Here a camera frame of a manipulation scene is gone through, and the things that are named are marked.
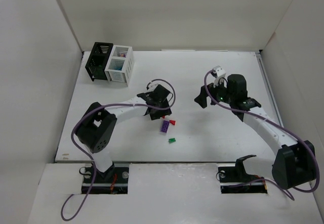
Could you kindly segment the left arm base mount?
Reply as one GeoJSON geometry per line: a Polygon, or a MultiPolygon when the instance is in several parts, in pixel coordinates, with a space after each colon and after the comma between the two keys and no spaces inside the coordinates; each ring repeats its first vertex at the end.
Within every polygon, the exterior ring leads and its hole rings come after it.
{"type": "Polygon", "coordinates": [[[79,169],[79,174],[83,177],[81,193],[86,194],[108,194],[119,195],[128,193],[130,165],[126,163],[115,163],[114,169],[108,173],[108,176],[97,172],[92,187],[94,169],[92,165],[86,165],[79,169]]]}

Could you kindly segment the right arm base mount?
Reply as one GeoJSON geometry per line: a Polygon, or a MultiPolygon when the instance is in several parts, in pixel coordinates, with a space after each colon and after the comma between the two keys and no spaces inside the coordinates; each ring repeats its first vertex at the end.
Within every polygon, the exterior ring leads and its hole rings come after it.
{"type": "Polygon", "coordinates": [[[244,161],[256,157],[247,155],[236,159],[234,164],[219,165],[216,179],[220,182],[222,194],[267,194],[267,187],[263,177],[248,174],[244,161]]]}

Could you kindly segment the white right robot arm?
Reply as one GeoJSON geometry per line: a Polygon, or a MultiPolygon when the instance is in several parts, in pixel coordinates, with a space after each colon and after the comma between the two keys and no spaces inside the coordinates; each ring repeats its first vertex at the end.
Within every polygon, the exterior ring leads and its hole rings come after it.
{"type": "Polygon", "coordinates": [[[194,101],[206,108],[207,99],[210,98],[211,105],[231,111],[261,137],[275,154],[275,160],[268,168],[279,187],[284,190],[293,188],[304,193],[317,190],[320,171],[314,145],[275,123],[261,104],[248,96],[243,75],[226,76],[216,69],[208,71],[207,75],[212,75],[215,80],[207,83],[205,78],[194,101]]]}

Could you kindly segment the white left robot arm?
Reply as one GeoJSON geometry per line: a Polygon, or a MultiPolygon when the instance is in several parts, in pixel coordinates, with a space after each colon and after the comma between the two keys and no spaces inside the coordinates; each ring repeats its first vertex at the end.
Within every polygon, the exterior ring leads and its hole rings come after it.
{"type": "Polygon", "coordinates": [[[106,107],[94,102],[87,109],[80,122],[72,130],[86,147],[93,163],[94,171],[103,179],[113,176],[114,163],[105,149],[117,124],[126,120],[148,115],[151,120],[171,115],[168,96],[174,95],[161,84],[144,93],[139,93],[128,101],[106,107]]]}

